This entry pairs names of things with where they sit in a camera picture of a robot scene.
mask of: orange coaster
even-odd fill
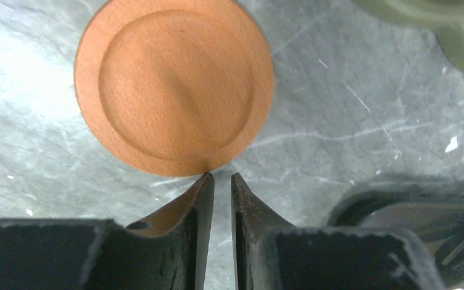
[[[207,172],[240,154],[274,88],[266,42],[231,0],[111,0],[81,38],[74,78],[102,145],[165,176]]]

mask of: table surface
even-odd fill
[[[128,224],[197,178],[139,172],[83,121],[74,54],[103,3],[0,0],[0,217]],[[322,225],[344,195],[365,186],[464,193],[454,186],[464,179],[464,76],[431,31],[383,23],[349,0],[242,4],[269,44],[275,94],[250,147],[213,172],[206,289],[234,289],[234,172],[298,226]]]

